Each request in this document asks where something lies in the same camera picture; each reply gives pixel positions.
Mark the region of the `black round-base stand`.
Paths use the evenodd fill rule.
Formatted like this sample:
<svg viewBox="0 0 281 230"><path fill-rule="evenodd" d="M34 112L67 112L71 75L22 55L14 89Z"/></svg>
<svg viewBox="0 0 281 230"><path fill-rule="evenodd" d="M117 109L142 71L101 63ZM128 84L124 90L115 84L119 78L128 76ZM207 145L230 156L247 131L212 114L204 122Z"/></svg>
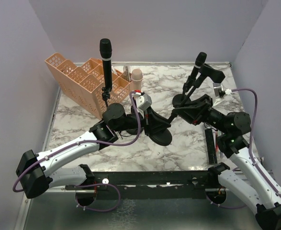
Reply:
<svg viewBox="0 0 281 230"><path fill-rule="evenodd" d="M187 101L187 99L190 98L190 96L194 93L194 91L201 86L201 84L204 82L204 80L206 78L210 78L214 83L222 83L222 81L225 79L225 75L223 74L222 71L216 70L207 64L203 64L198 72L198 75L196 77L196 80L193 83L193 86L190 88L190 90L188 92L185 93L186 97L183 99L183 101L180 103L180 105L176 108L182 107L184 105L184 103ZM170 117L167 119L171 124L171 122L176 117L177 117L177 115L174 115L171 112ZM168 146L172 142L172 135L167 128L166 130L164 130L162 132L158 132L156 134L151 134L150 139L158 145Z"/></svg>
<svg viewBox="0 0 281 230"><path fill-rule="evenodd" d="M130 108L130 112L131 112L131 114L135 114L135 110L134 110L134 108L131 106L131 108ZM129 129L129 130L127 130L126 131L128 134L130 134L130 135L137 135L137 132L138 132L138 128L135 128L135 129Z"/></svg>
<svg viewBox="0 0 281 230"><path fill-rule="evenodd" d="M194 77L192 77L191 75L188 76L186 82L183 85L182 93L175 95L172 99L172 105L174 108L178 107L180 103L183 101L183 99L186 97L185 93L190 90L190 88L193 86L194 81L195 81Z"/></svg>

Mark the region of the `black microphone silver grille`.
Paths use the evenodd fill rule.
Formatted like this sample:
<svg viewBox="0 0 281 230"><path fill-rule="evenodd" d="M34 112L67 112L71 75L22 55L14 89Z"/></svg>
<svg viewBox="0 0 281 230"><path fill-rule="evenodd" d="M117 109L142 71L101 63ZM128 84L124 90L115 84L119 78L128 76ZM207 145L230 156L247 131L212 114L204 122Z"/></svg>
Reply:
<svg viewBox="0 0 281 230"><path fill-rule="evenodd" d="M217 164L214 136L211 129L205 129L205 140L209 164Z"/></svg>

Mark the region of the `black slim microphone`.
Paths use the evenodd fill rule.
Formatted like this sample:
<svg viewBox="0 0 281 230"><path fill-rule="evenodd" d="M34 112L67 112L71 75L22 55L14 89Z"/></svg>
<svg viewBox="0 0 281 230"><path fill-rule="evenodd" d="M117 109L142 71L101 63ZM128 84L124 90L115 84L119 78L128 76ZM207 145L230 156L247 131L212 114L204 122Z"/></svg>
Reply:
<svg viewBox="0 0 281 230"><path fill-rule="evenodd" d="M205 52L200 52L195 60L192 72L190 74L190 80L191 82L194 82L196 80L196 77L198 75L198 72L201 68L201 66L205 63L207 58L207 54Z"/></svg>

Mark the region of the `beige microphone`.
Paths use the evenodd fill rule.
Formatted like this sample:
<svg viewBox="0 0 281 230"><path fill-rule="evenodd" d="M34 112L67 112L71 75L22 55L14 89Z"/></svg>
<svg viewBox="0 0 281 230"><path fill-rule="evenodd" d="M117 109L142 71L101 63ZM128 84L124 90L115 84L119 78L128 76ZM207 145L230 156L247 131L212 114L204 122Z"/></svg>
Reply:
<svg viewBox="0 0 281 230"><path fill-rule="evenodd" d="M131 73L131 90L141 90L142 88L142 80L143 80L143 73L141 69L134 69Z"/></svg>

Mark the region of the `black tripod mic stand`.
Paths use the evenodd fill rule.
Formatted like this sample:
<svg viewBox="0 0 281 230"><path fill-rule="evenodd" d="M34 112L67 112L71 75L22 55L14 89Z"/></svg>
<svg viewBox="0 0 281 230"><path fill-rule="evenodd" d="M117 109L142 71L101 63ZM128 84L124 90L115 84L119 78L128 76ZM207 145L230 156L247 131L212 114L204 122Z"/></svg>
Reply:
<svg viewBox="0 0 281 230"><path fill-rule="evenodd" d="M110 92L109 92L109 88L107 87L102 87L102 99L105 102L105 106L106 108L108 108L108 100L110 99Z"/></svg>

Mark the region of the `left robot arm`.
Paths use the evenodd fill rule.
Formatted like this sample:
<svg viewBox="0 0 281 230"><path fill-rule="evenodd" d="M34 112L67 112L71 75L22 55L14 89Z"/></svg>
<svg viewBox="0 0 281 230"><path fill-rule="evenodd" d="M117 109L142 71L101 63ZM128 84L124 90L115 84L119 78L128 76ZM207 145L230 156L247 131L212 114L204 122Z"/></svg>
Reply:
<svg viewBox="0 0 281 230"><path fill-rule="evenodd" d="M83 185L89 178L86 165L65 169L68 163L108 146L125 147L134 144L142 130L155 143L167 146L172 142L168 119L156 113L151 106L132 105L133 113L126 114L120 103L109 105L102 120L76 139L57 148L34 153L24 152L16 169L17 179L12 190L36 198L51 187Z"/></svg>

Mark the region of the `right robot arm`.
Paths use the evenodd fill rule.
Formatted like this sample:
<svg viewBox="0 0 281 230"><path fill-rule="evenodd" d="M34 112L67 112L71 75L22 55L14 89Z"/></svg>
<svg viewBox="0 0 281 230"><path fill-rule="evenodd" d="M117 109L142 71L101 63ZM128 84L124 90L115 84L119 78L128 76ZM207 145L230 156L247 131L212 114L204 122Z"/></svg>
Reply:
<svg viewBox="0 0 281 230"><path fill-rule="evenodd" d="M213 108L210 96L191 101L177 94L172 100L173 116L189 124L208 123L222 132L216 139L219 150L233 162L247 178L245 183L226 165L209 169L218 183L234 193L254 213L263 230L281 230L281 186L269 175L252 153L243 135L251 131L251 120L245 112L226 115Z"/></svg>

